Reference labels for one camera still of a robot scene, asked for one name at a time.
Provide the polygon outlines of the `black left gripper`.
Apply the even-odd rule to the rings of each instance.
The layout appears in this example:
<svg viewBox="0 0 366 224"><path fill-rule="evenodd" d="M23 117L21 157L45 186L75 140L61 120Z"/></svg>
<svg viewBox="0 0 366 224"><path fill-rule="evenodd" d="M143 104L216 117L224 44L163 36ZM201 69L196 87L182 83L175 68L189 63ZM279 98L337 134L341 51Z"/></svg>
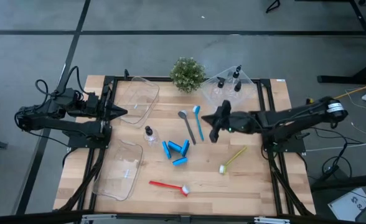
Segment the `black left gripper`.
<svg viewBox="0 0 366 224"><path fill-rule="evenodd" d="M107 106L110 99L109 86L104 86L102 88L100 96L95 95L95 92L90 92L87 94L87 97L86 117L88 118L98 118L105 121L111 121L128 113L126 109L112 104L110 105L110 117L108 117Z"/></svg>

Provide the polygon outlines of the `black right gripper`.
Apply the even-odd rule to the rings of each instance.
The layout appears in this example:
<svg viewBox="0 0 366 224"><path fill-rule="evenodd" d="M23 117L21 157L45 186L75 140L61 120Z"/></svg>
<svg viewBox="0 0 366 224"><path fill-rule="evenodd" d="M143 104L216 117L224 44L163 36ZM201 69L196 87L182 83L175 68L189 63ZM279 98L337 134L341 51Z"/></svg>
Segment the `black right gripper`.
<svg viewBox="0 0 366 224"><path fill-rule="evenodd" d="M201 116L202 120L212 129L209 134L211 142L217 142L219 131L226 130L229 133L239 132L253 134L258 131L257 111L235 111L231 112L232 106L228 100L224 100L221 106L217 107L214 114Z"/></svg>

